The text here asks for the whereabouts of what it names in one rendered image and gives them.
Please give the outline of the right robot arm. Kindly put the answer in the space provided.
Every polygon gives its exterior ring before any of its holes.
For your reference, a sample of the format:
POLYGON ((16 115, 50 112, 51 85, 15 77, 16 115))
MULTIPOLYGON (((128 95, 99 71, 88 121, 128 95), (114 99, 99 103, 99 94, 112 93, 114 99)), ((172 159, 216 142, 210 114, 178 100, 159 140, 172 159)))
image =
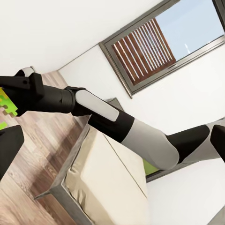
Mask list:
POLYGON ((17 107, 16 117, 28 110, 88 115, 88 124, 132 150, 152 166, 167 170, 177 164, 221 158, 210 136, 214 125, 225 127, 225 119, 203 124, 173 135, 144 123, 95 96, 86 88, 59 89, 43 84, 34 66, 15 76, 0 76, 0 87, 17 107))

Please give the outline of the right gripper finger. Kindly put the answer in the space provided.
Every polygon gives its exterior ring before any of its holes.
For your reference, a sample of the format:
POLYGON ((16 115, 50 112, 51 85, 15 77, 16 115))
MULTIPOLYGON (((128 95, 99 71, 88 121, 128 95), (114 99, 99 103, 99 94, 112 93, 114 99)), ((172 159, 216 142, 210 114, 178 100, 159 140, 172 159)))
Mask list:
POLYGON ((25 94, 32 90, 32 84, 28 76, 0 76, 0 87, 25 94))
POLYGON ((8 90, 7 88, 2 88, 2 90, 6 93, 6 95, 11 99, 14 104, 18 103, 19 105, 24 105, 26 103, 26 99, 22 98, 21 93, 11 89, 8 90))

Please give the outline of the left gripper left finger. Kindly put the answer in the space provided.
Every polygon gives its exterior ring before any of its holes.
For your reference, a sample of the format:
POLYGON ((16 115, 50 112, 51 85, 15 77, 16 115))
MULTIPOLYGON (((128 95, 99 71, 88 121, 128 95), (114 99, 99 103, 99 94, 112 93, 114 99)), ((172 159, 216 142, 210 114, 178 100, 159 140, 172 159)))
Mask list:
POLYGON ((0 130, 0 181, 24 143, 21 125, 0 130))

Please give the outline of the jigsaw puzzle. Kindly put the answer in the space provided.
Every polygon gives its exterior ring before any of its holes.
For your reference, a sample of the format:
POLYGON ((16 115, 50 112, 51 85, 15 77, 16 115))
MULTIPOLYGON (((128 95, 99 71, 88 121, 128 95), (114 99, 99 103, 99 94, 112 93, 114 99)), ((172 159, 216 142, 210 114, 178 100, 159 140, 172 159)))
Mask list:
MULTIPOLYGON (((0 87, 0 107, 4 107, 5 110, 3 111, 3 114, 10 115, 12 118, 14 118, 17 115, 17 107, 15 104, 11 101, 11 99, 6 95, 6 93, 2 90, 0 87)), ((0 130, 4 129, 7 126, 6 122, 0 123, 0 130)))

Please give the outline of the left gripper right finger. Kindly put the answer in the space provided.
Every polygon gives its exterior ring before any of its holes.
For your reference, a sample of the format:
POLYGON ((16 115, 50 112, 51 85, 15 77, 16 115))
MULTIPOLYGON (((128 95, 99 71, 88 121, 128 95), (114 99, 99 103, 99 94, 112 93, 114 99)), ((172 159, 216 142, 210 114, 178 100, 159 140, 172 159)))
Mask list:
POLYGON ((210 136, 210 142, 225 162, 225 127, 214 125, 210 136))

